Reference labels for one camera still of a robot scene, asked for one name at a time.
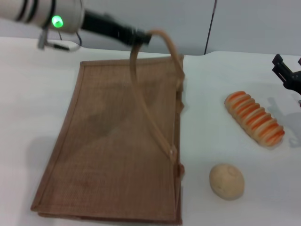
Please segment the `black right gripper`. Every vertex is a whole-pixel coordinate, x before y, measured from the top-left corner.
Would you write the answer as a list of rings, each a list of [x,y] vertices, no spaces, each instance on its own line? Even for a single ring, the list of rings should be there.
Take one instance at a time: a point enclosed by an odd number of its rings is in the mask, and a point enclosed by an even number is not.
[[[284,83],[284,87],[288,90],[292,90],[301,94],[301,71],[292,72],[284,63],[283,58],[276,54],[272,60],[274,65],[272,71],[278,76],[278,78]]]

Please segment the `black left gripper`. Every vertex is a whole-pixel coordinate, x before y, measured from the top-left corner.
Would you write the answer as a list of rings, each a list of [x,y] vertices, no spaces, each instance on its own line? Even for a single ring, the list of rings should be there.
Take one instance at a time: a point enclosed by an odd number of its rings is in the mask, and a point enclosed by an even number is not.
[[[130,26],[117,22],[109,16],[89,10],[85,10],[81,29],[118,40],[128,46],[149,45],[151,40],[151,35],[145,31],[135,30]]]

